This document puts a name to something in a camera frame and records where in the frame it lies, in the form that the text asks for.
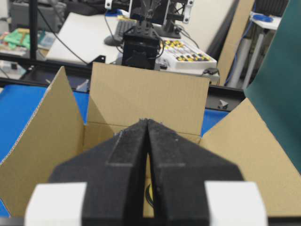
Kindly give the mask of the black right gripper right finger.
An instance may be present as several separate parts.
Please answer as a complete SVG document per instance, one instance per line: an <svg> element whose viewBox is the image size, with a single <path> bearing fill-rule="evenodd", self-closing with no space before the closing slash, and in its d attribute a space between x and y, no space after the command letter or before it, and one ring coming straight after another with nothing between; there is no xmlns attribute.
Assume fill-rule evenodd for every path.
<svg viewBox="0 0 301 226"><path fill-rule="evenodd" d="M148 120L154 216L166 226L210 223L205 181L243 181L235 163Z"/></svg>

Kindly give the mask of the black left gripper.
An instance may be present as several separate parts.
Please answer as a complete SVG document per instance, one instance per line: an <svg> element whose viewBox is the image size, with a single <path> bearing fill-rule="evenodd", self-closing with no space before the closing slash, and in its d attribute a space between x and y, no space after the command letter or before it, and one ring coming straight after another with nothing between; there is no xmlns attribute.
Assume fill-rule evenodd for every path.
<svg viewBox="0 0 301 226"><path fill-rule="evenodd" d="M194 5L193 0L106 0L107 10L120 9L128 18L153 24L181 21L187 24Z"/></svg>

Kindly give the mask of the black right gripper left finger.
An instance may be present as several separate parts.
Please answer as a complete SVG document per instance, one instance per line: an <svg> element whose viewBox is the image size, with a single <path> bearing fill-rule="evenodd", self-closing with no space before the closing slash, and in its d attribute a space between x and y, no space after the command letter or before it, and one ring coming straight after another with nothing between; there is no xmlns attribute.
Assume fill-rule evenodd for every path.
<svg viewBox="0 0 301 226"><path fill-rule="evenodd" d="M137 226L143 218L147 120L56 166L50 183L86 182L84 226Z"/></svg>

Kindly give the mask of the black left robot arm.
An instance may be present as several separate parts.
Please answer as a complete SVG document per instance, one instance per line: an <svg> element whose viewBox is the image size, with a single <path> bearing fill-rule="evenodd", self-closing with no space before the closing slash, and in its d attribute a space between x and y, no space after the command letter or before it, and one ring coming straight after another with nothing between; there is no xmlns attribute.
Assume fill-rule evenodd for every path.
<svg viewBox="0 0 301 226"><path fill-rule="evenodd" d="M179 39L180 29L175 21L187 24L194 2L192 0L107 0L107 10L128 12L135 24L121 35L122 66L153 70L163 55L164 38Z"/></svg>

